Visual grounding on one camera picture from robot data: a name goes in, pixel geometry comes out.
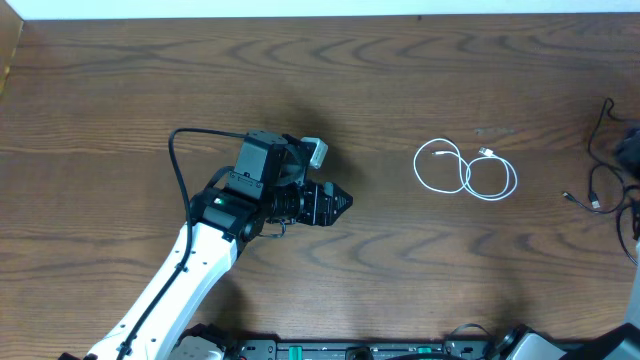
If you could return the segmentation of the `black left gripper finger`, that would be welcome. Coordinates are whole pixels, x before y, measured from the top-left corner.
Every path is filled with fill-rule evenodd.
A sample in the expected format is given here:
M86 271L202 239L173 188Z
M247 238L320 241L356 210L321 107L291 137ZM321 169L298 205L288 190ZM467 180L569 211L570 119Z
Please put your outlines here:
M339 187L337 184L333 184L333 198L336 204L352 204L353 197Z
M351 206L353 205L352 201L335 201L333 203L333 210L331 212L331 221L335 223L338 218Z

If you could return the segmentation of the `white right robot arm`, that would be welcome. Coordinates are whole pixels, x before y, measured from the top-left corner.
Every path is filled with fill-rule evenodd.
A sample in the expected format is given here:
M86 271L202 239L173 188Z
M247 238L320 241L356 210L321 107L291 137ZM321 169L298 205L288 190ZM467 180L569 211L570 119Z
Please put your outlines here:
M507 360L639 360L639 267L623 323L574 350L562 350L536 333L524 335Z

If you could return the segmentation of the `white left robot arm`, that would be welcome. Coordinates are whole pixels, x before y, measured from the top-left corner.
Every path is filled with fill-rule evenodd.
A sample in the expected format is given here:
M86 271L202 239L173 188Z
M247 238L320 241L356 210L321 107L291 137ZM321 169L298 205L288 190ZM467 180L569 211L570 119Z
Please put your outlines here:
M307 181L260 196L208 187L191 201L171 253L125 316L87 359L168 359L195 311L266 222L331 226L354 199L334 183Z

